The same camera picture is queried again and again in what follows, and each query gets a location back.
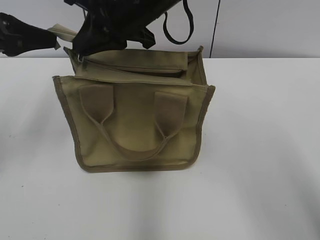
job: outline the bag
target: bag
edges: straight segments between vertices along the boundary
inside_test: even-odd
[[[65,48],[75,76],[53,80],[78,164],[91,173],[192,165],[215,91],[202,50],[111,50],[79,60]]]

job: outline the bag handle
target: bag handle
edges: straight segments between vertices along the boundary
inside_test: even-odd
[[[186,15],[188,17],[189,26],[190,26],[189,36],[185,41],[177,41],[170,35],[170,33],[168,31],[168,28],[167,28],[168,12],[164,13],[164,16],[165,16],[164,23],[163,23],[164,35],[166,36],[166,38],[170,42],[172,42],[173,44],[176,44],[176,45],[182,45],[182,44],[187,43],[190,40],[190,38],[192,37],[192,34],[194,33],[194,30],[195,30],[194,16],[193,16],[193,14],[192,14],[189,6],[188,6],[188,1],[187,0],[183,0],[183,8],[184,8],[184,11],[185,11],[185,13],[186,13]]]
[[[188,97],[167,93],[154,94],[154,123],[162,135],[161,143],[148,151],[134,151],[120,146],[104,128],[104,122],[115,110],[114,88],[107,84],[85,85],[79,88],[80,100],[85,114],[95,123],[105,139],[128,161],[146,161],[156,156],[182,127]]]

